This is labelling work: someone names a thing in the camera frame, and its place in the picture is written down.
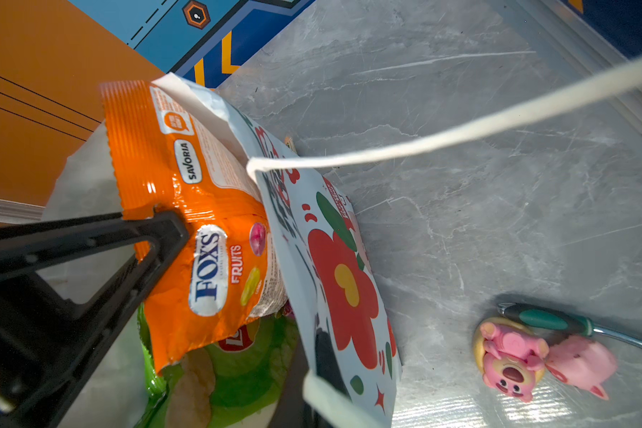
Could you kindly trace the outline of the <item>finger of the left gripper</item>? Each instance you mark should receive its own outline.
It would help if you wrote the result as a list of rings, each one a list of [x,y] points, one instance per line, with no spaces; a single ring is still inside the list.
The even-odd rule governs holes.
[[[0,228],[0,427],[55,427],[122,329],[187,244],[180,215],[105,214]],[[86,303],[60,297],[40,271],[147,243]]]

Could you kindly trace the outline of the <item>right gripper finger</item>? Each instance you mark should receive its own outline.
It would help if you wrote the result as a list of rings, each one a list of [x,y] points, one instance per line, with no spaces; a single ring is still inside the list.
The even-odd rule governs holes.
[[[292,355],[282,394],[269,422],[269,428],[312,428],[316,426],[314,412],[302,395],[303,381],[308,370],[305,351],[299,342]]]

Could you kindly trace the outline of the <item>green Lay's chips bag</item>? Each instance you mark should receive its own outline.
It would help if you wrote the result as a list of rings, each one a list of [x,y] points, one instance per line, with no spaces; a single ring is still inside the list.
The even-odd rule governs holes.
[[[160,372],[149,327],[137,315],[148,404],[139,427],[265,427],[282,395],[299,340],[291,317],[274,315],[187,353]]]

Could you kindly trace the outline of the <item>white floral paper bag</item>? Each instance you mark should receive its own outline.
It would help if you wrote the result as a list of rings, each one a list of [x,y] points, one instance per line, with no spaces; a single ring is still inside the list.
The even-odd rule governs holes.
[[[482,140],[642,87],[642,57],[545,96],[401,144],[301,157],[210,89],[168,74],[155,81],[235,155],[267,215],[291,317],[308,360],[302,395],[337,427],[392,422],[401,356],[350,200],[322,169],[417,157]],[[120,212],[105,126],[67,161],[48,219]],[[64,418],[67,427],[139,427],[148,404],[137,315],[143,300]]]

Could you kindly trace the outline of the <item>orange Fox's fruits candy bag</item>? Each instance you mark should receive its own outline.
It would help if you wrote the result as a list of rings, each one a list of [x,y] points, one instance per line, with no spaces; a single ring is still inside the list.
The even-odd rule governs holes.
[[[188,240],[144,302],[156,370],[281,310],[287,295],[256,185],[224,144],[157,85],[101,88],[126,219],[174,212]]]

